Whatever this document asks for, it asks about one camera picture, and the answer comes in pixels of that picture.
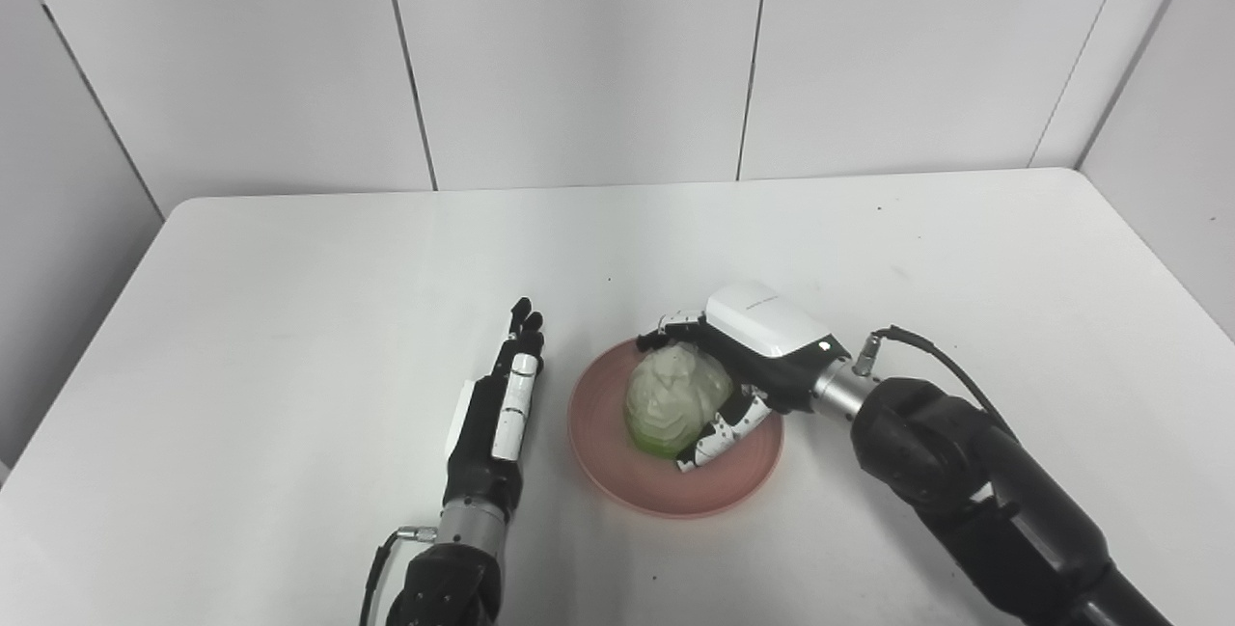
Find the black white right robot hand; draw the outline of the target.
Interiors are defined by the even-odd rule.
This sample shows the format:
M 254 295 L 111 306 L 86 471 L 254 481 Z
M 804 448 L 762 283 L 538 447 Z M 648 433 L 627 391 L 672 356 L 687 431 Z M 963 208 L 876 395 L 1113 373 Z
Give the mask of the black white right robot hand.
M 816 412 L 852 424 L 873 388 L 832 332 L 760 282 L 720 288 L 701 314 L 666 315 L 636 348 L 693 344 L 727 370 L 736 390 L 674 463 L 689 473 L 727 453 L 771 415 Z

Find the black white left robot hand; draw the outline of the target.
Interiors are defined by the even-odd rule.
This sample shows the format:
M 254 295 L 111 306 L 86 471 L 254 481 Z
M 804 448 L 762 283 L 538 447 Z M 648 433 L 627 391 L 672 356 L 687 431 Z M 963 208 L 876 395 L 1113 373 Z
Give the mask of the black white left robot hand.
M 542 314 L 529 298 L 510 310 L 489 374 L 473 384 L 450 459 L 445 504 L 485 503 L 511 520 L 522 495 L 520 456 L 536 379 L 543 372 Z

